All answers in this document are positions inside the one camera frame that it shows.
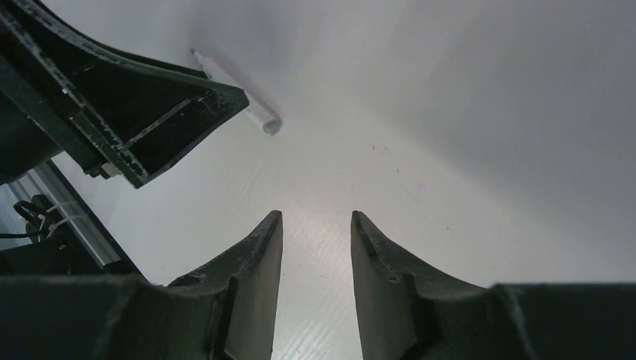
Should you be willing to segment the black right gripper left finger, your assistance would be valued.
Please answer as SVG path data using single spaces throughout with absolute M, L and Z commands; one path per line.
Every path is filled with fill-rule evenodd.
M 166 286 L 137 274 L 1 278 L 3 359 L 270 359 L 283 216 Z

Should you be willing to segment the white blue marker pen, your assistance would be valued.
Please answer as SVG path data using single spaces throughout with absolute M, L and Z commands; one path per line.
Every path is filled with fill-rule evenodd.
M 257 85 L 221 54 L 191 48 L 190 53 L 205 75 L 214 83 L 236 90 L 244 100 L 243 112 L 265 134 L 281 131 L 283 119 Z

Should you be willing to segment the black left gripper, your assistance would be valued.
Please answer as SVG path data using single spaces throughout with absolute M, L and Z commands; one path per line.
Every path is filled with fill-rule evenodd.
M 68 153 L 141 188 L 243 110 L 204 72 L 104 45 L 40 1 L 1 11 L 1 183 Z

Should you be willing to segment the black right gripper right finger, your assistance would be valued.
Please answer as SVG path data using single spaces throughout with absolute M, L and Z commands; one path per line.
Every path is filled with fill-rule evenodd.
M 351 258 L 365 359 L 633 359 L 633 283 L 480 287 L 419 259 L 361 211 Z

